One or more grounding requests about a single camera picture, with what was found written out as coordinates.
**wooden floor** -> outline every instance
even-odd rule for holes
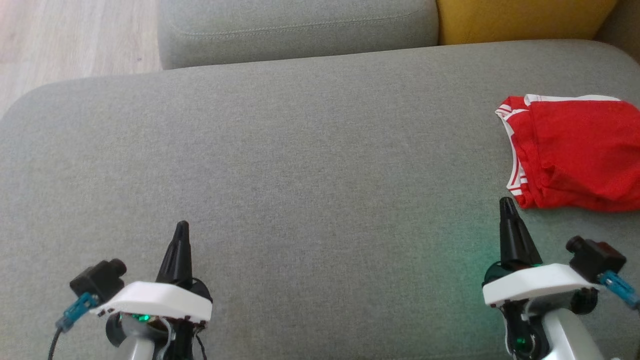
[[[158,70],[156,0],[0,0],[0,117],[40,85]]]

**blue connector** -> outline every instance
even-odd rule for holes
[[[600,284],[619,296],[631,310],[640,307],[640,297],[636,294],[636,290],[624,281],[618,274],[611,270],[607,270],[600,276]]]
[[[91,294],[82,294],[75,303],[65,310],[64,315],[56,322],[56,327],[61,329],[62,332],[71,330],[78,319],[96,306],[98,306],[98,302]]]

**white trim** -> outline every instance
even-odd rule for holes
[[[507,182],[507,189],[511,191],[512,188],[519,188],[521,180],[520,178],[524,176],[524,169],[522,168],[522,164],[518,161],[518,156],[516,155],[516,149],[513,146],[513,142],[511,141],[511,136],[513,136],[514,132],[511,128],[511,125],[507,122],[511,116],[528,111],[527,109],[515,109],[510,113],[506,113],[503,109],[495,110],[495,113],[502,120],[502,124],[504,125],[504,129],[507,131],[507,136],[509,137],[509,143],[511,144],[511,153],[513,155],[513,166],[511,167],[511,176],[509,176],[509,181]]]
[[[604,96],[604,95],[583,95],[578,97],[561,97],[561,96],[546,96],[546,95],[534,95],[527,94],[524,97],[524,103],[530,106],[532,102],[536,101],[620,101],[617,97]]]

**sofa cushion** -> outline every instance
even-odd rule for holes
[[[39,88],[0,121],[0,348],[42,358],[69,280],[118,257],[127,282],[153,281],[186,219],[213,359],[506,359],[481,291],[511,173],[493,111],[525,93],[640,106],[640,67],[608,45],[546,40]],[[640,213],[522,216],[546,263],[567,263],[580,234],[626,255],[640,285]],[[608,356],[632,358],[640,322],[615,296],[582,318]],[[56,358],[114,352],[88,316]]]
[[[165,69],[437,42],[435,0],[159,0]]]

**wire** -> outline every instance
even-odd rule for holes
[[[511,351],[511,347],[509,346],[509,324],[507,323],[507,316],[504,314],[504,310],[499,308],[502,313],[502,319],[504,320],[504,347],[507,349],[507,353],[512,356],[513,351]]]
[[[56,334],[53,336],[53,340],[51,340],[48,360],[53,360],[53,352],[56,350],[56,345],[58,344],[58,338],[60,337],[60,334],[62,334],[62,328],[58,327],[58,330],[56,330]]]
[[[166,345],[163,346],[162,349],[160,349],[160,351],[156,354],[156,359],[164,360],[164,355],[166,354],[169,345],[171,345],[171,341],[173,341],[173,327],[171,326],[169,321],[167,321],[167,319],[163,317],[160,317],[159,319],[160,322],[163,323],[164,326],[166,326]]]
[[[207,354],[204,352],[204,345],[202,344],[202,340],[200,340],[200,335],[196,334],[196,339],[198,340],[198,344],[200,344],[200,350],[202,350],[202,360],[207,360]]]

